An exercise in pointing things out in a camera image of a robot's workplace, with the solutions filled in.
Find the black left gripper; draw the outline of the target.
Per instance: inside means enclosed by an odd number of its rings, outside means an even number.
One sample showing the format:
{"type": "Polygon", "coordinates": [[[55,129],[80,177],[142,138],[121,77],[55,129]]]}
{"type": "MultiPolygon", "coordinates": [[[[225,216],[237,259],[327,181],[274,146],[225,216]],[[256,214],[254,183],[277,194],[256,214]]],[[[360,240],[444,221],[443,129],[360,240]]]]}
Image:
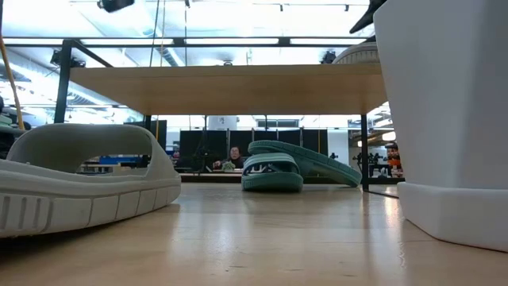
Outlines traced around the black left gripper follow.
{"type": "Polygon", "coordinates": [[[97,6],[107,13],[113,13],[132,6],[134,3],[135,0],[98,0],[97,6]]]}

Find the orange figure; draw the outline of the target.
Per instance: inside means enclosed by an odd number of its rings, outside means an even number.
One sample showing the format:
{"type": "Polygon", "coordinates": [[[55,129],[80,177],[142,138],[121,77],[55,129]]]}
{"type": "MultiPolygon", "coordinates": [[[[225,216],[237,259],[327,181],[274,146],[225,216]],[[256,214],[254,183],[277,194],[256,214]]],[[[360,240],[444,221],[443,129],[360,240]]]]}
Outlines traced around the orange figure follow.
{"type": "Polygon", "coordinates": [[[402,178],[403,169],[398,151],[398,145],[395,141],[392,141],[386,145],[387,150],[387,163],[390,167],[391,177],[402,178]]]}

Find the black room divider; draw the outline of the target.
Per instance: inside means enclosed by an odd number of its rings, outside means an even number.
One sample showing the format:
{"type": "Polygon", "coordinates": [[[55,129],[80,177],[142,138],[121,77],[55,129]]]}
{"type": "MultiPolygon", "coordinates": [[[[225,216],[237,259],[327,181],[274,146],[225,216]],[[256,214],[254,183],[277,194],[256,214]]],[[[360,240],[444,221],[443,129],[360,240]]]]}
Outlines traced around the black room divider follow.
{"type": "Polygon", "coordinates": [[[229,158],[232,147],[248,157],[248,145],[253,141],[276,140],[301,145],[304,148],[327,155],[328,132],[323,129],[269,129],[269,130],[210,130],[181,131],[178,168],[198,171],[217,160],[229,158]]]}

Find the grey foam slide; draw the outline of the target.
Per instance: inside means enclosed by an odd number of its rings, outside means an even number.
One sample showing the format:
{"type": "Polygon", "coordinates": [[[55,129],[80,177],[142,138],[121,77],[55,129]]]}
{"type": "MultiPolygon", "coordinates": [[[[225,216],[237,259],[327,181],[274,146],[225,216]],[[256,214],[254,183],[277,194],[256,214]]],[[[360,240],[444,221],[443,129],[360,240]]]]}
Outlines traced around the grey foam slide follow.
{"type": "Polygon", "coordinates": [[[364,42],[345,49],[333,64],[378,64],[379,54],[375,42],[364,42]]]}
{"type": "Polygon", "coordinates": [[[147,129],[50,124],[23,133],[0,159],[0,238],[84,229],[158,210],[181,177],[147,129]],[[145,168],[83,175],[94,157],[147,156],[145,168]]]}

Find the wooden shelf with black frame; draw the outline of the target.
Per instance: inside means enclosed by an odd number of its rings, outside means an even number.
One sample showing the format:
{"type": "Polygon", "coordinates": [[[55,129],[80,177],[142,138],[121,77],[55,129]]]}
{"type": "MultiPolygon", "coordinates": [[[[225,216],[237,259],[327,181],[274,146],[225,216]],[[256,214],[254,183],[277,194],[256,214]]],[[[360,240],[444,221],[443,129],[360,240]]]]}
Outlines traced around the wooden shelf with black frame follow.
{"type": "Polygon", "coordinates": [[[64,122],[70,82],[153,115],[358,114],[387,101],[378,64],[115,68],[65,39],[54,121],[64,122]]]}

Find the person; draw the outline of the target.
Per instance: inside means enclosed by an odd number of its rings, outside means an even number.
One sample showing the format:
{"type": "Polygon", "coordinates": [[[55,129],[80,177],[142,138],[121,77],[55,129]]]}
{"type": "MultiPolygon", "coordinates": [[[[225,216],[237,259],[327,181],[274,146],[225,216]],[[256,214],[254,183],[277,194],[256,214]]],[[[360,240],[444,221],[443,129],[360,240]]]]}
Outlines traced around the person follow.
{"type": "Polygon", "coordinates": [[[213,163],[213,169],[221,169],[221,165],[226,162],[231,161],[236,165],[236,169],[242,169],[244,167],[244,159],[241,155],[241,150],[237,146],[233,146],[229,150],[229,157],[224,160],[217,160],[213,163]]]}

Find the white plant pot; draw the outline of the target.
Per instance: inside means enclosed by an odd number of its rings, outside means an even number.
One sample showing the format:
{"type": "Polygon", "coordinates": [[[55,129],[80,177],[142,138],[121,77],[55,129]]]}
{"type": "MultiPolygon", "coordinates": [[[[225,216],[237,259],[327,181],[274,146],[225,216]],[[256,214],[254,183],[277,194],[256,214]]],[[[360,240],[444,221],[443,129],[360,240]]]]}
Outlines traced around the white plant pot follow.
{"type": "Polygon", "coordinates": [[[403,214],[508,252],[508,0],[387,0],[374,20],[403,214]]]}

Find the teal foam slide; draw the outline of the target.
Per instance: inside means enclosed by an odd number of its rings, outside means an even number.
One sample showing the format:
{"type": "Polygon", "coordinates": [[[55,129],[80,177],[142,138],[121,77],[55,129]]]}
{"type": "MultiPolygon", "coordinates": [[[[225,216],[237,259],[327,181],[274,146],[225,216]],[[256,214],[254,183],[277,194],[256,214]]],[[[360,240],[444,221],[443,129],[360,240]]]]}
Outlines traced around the teal foam slide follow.
{"type": "Polygon", "coordinates": [[[360,172],[338,160],[327,157],[298,145],[283,141],[254,141],[249,144],[248,152],[254,156],[259,154],[286,153],[293,157],[300,169],[300,174],[307,176],[309,172],[327,176],[338,184],[358,187],[362,180],[360,172]]]}
{"type": "Polygon", "coordinates": [[[250,156],[241,174],[243,191],[301,191],[303,178],[294,158],[286,153],[250,156]]]}

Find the black ceiling light track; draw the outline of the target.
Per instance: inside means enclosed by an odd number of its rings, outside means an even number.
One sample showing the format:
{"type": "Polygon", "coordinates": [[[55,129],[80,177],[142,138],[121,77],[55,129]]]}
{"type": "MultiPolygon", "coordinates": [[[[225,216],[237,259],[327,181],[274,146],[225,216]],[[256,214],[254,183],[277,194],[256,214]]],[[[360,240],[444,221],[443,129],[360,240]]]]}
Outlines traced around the black ceiling light track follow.
{"type": "Polygon", "coordinates": [[[69,37],[88,48],[347,48],[368,37],[69,37]]]}

